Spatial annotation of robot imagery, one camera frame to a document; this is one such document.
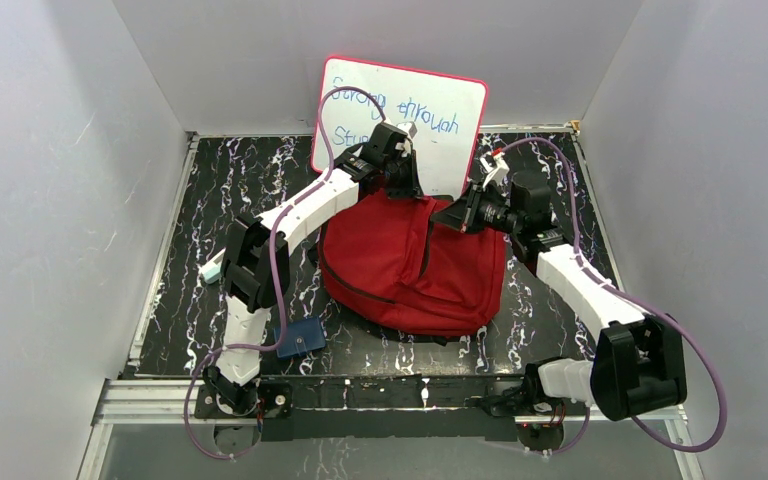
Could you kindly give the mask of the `red student backpack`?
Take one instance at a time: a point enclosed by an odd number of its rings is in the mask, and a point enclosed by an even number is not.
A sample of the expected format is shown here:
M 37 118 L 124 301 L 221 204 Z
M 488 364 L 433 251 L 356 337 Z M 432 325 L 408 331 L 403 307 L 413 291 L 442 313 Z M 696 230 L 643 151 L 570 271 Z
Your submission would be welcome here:
M 432 221 L 447 201 L 379 191 L 321 228 L 327 293 L 377 325 L 414 335 L 472 335 L 499 312 L 505 236 L 461 233 Z

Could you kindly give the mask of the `dark blue wallet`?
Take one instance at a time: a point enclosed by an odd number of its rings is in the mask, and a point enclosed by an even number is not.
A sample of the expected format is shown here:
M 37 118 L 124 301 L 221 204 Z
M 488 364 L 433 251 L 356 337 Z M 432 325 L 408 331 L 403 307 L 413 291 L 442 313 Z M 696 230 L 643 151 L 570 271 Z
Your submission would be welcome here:
M 319 317 L 306 317 L 287 324 L 284 340 L 276 349 L 279 359 L 303 357 L 326 347 L 327 341 Z

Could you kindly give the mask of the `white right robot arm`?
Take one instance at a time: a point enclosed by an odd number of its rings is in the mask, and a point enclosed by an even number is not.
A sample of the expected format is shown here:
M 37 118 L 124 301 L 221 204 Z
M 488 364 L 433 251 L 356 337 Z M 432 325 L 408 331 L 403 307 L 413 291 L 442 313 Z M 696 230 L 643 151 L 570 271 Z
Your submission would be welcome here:
M 435 224 L 463 234 L 492 229 L 509 236 L 516 259 L 576 313 L 596 341 L 591 361 L 556 358 L 529 364 L 525 405 L 550 413 L 562 399 L 597 406 L 618 421 L 683 403 L 687 397 L 682 337 L 653 314 L 609 292 L 554 225 L 551 189 L 541 175 L 520 171 L 502 193 L 493 181 L 470 182 Z

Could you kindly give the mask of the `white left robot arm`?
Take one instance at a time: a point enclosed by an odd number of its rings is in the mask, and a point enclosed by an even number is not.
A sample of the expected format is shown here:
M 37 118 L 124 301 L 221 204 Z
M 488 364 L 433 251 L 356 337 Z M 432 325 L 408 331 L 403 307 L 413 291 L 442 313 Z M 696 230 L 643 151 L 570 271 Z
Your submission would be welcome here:
M 420 195 L 415 135 L 412 122 L 379 122 L 367 140 L 331 153 L 323 173 L 290 199 L 257 216 L 236 217 L 223 250 L 200 268 L 205 282 L 223 283 L 227 320 L 221 347 L 208 355 L 199 374 L 231 414 L 255 411 L 261 356 L 278 350 L 289 334 L 284 296 L 290 256 L 365 192 L 384 188 Z

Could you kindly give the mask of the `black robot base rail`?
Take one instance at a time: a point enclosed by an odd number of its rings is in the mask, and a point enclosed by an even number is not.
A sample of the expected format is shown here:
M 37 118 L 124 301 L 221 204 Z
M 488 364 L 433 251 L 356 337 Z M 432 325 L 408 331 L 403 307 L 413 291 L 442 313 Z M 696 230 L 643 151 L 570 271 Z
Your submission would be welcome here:
M 317 375 L 208 380 L 193 413 L 258 426 L 267 442 L 473 437 L 545 451 L 563 442 L 567 409 L 535 397 L 520 375 Z

